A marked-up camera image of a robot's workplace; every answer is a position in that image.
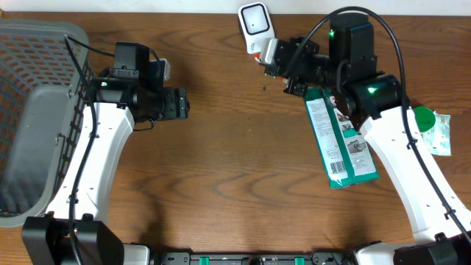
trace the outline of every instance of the wooden table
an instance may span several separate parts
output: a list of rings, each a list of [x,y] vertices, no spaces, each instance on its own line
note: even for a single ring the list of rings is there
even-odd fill
[[[109,227],[123,242],[194,252],[311,251],[373,240],[412,241],[381,162],[381,178],[331,190],[301,98],[245,52],[236,15],[7,13],[69,21],[93,47],[118,40],[171,63],[167,85],[187,88],[190,118],[133,133],[111,191]],[[277,36],[305,35],[320,15],[273,15]],[[452,115],[452,157],[436,157],[471,206],[471,18],[386,16],[406,64],[408,95]],[[314,36],[327,53],[327,26]],[[375,24],[378,70],[397,77],[391,42]],[[111,58],[90,54],[95,71]],[[0,264],[29,264],[21,228],[0,230]]]

